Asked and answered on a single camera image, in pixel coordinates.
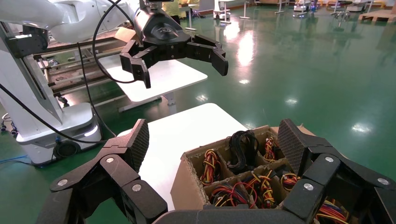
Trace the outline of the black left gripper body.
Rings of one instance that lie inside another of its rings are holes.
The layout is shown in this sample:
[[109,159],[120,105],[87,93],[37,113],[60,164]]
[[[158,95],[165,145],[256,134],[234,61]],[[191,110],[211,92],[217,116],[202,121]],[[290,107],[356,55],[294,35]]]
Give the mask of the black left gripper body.
[[148,7],[140,9],[134,17],[134,25],[143,45],[143,52],[146,53],[150,48],[148,55],[141,57],[146,66],[187,57],[191,36],[163,10],[151,10]]

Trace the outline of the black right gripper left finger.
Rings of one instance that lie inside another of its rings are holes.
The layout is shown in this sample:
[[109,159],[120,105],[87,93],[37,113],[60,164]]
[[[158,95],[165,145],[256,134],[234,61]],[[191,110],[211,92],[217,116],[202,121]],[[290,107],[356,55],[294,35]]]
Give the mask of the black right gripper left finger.
[[83,224],[108,199],[133,224],[151,224],[168,211],[165,200],[139,175],[149,127],[139,119],[126,135],[109,139],[90,161],[50,186],[49,222]]

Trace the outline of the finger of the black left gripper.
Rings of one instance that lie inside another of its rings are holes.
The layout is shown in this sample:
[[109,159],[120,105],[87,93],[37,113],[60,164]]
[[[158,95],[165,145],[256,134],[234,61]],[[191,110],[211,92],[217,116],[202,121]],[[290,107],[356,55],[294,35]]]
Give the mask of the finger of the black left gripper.
[[158,56],[155,56],[157,51],[157,46],[145,48],[136,40],[130,40],[120,53],[122,69],[132,73],[134,81],[144,82],[146,89],[151,88],[148,68],[159,61]]
[[186,57],[208,62],[221,75],[228,73],[228,61],[222,44],[203,35],[194,35],[186,44]]

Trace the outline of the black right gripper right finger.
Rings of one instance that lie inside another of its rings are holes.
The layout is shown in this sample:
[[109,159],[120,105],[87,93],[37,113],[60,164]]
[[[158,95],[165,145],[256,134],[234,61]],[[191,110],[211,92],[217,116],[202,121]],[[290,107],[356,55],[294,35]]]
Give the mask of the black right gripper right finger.
[[283,119],[278,144],[299,180],[283,208],[310,224],[327,197],[339,202],[360,224],[396,221],[396,183],[343,156],[326,139],[303,133]]

